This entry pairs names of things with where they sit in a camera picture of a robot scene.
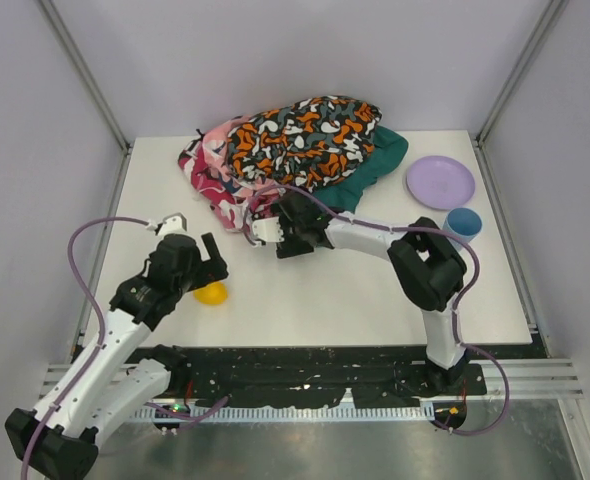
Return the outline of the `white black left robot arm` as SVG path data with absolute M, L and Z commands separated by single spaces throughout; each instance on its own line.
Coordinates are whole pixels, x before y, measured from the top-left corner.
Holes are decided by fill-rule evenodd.
M 48 479 L 82 479 L 136 410 L 167 391 L 185 394 L 188 361 L 164 345 L 119 383 L 113 379 L 186 293 L 227 275 L 212 234 L 199 241 L 184 233 L 163 236 L 144 269 L 119 285 L 97 335 L 59 382 L 32 409 L 8 416 L 5 430 L 22 462 L 20 476 L 34 469 Z

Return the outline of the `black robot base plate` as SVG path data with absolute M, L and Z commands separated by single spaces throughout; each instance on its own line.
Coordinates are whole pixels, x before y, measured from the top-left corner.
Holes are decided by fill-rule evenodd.
M 352 393 L 361 408 L 415 406 L 436 396 L 483 396 L 482 368 L 466 362 L 453 374 L 429 365 L 419 346 L 189 348 L 169 353 L 178 379 L 166 398 L 230 408 L 321 409 Z

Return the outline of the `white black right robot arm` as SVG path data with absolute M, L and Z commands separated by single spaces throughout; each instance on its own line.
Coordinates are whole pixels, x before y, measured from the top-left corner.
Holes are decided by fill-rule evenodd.
M 402 292 L 422 315 L 428 388 L 442 392 L 459 383 L 468 359 L 453 312 L 456 296 L 464 289 L 467 266 L 433 220 L 421 217 L 408 227 L 378 224 L 323 208 L 296 193 L 284 195 L 270 211 L 277 217 L 280 258 L 327 248 L 388 261 Z

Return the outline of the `orange black camouflage shorts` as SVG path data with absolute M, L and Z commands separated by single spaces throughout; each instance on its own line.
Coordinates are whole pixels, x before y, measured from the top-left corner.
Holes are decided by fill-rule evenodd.
M 333 95 L 262 111 L 229 132 L 226 164 L 248 183 L 272 180 L 312 193 L 368 160 L 381 118 L 371 103 Z

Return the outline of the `teal green cloth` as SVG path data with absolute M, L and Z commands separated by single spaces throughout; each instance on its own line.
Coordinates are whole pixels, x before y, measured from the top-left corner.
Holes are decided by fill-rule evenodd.
M 313 196 L 330 208 L 354 213 L 364 192 L 397 169 L 409 148 L 402 135 L 383 126 L 375 129 L 373 145 L 373 152 L 351 176 L 314 192 Z

